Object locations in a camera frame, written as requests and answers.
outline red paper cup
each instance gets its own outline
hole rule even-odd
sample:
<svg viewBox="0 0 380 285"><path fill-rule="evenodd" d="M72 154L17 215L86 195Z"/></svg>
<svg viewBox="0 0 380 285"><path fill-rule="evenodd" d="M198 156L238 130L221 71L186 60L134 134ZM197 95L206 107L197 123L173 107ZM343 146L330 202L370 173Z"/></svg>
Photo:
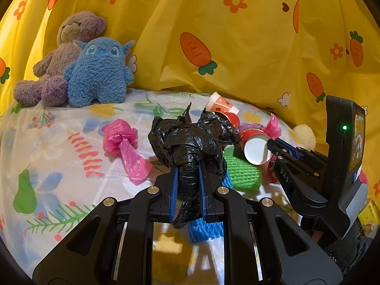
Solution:
<svg viewBox="0 0 380 285"><path fill-rule="evenodd" d="M235 115L238 114L239 109L237 109L233 104L227 101L225 98L221 97L217 92L214 92L210 96L206 103L207 111L219 111L219 112L232 112Z"/></svg>
<svg viewBox="0 0 380 285"><path fill-rule="evenodd" d="M269 160L269 164L268 164L268 168L267 168L267 171L268 171L268 176L269 176L269 183L277 183L279 180L277 179L276 175L274 174L274 171L273 171L273 167L274 167L274 163L276 162L276 156L274 154L272 154L270 160Z"/></svg>
<svg viewBox="0 0 380 285"><path fill-rule="evenodd" d="M262 165L269 161L271 153L266 143L269 136L259 129L246 129L240 134L240 147L248 162L253 165Z"/></svg>
<svg viewBox="0 0 380 285"><path fill-rule="evenodd" d="M235 115L232 112L220 112L220 111L214 111L214 112L217 113L218 115L221 115L223 118L227 119L236 130L239 130L240 120L237 115Z"/></svg>

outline floral bedsheet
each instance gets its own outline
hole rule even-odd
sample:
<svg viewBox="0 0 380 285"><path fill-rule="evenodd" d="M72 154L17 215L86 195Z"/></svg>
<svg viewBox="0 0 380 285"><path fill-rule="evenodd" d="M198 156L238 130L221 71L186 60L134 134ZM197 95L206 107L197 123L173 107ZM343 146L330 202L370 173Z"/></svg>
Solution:
<svg viewBox="0 0 380 285"><path fill-rule="evenodd" d="M102 199L132 198L167 172L147 138L153 117L176 118L192 102L191 118L197 121L208 97L129 89L122 104L80 109L11 105L0 120L0 237L20 267L32 276L44 256ZM268 122L268 113L231 102L240 110L241 123ZM138 186L129 181L121 160L107 157L102 148L102 127L118 118L138 129L138 151L154 165ZM280 127L282 139L300 145L284 122ZM267 177L262 184L243 196L272 197L296 219L281 186L269 184ZM155 224L155 284L223 284L223 266L223 237L192 244L186 228Z"/></svg>

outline green mesh sponge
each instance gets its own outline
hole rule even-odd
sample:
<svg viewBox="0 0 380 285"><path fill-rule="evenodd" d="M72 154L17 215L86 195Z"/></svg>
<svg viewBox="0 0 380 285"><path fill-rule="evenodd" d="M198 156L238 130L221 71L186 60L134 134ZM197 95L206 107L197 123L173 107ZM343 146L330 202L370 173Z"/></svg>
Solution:
<svg viewBox="0 0 380 285"><path fill-rule="evenodd" d="M263 180L263 172L260 167L226 153L224 153L224 158L234 188L244 188L245 190L258 190L260 188Z"/></svg>

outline brown teddy bear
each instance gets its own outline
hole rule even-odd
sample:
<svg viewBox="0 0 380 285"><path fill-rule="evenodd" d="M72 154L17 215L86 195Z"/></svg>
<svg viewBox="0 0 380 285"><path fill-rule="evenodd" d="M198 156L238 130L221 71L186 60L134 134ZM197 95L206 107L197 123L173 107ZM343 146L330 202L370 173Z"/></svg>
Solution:
<svg viewBox="0 0 380 285"><path fill-rule="evenodd" d="M88 43L106 28L106 21L90 11L78 12L59 27L58 48L33 66L38 81L19 81L13 91L15 100L23 106L35 106L41 100L47 106L60 106L67 100L67 80L63 72L78 58L73 40Z"/></svg>

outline crumpled plastic bag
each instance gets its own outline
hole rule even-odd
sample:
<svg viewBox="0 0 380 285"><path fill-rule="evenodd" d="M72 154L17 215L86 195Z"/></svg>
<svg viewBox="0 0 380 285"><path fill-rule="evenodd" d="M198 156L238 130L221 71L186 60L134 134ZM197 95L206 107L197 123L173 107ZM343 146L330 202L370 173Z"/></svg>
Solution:
<svg viewBox="0 0 380 285"><path fill-rule="evenodd" d="M223 181L227 173L223 146L239 142L238 131L214 112L204 110L199 121L192 123L190 106L177 119L155 117L148 135L158 160L179 170L177 198L182 205L172 223L177 229L200 216L199 164L203 160L206 170Z"/></svg>
<svg viewBox="0 0 380 285"><path fill-rule="evenodd" d="M259 129L272 139L276 139L281 136L281 128L279 126L279 120L274 114L271 114L271 119L268 121L266 126L263 126L258 123L245 124L245 125L240 126L239 132L242 133L246 129L250 129L250 128Z"/></svg>
<svg viewBox="0 0 380 285"><path fill-rule="evenodd" d="M127 121L117 119L106 124L102 131L104 151L122 158L124 169L133 184L144 182L153 165L136 151L137 129L131 128Z"/></svg>

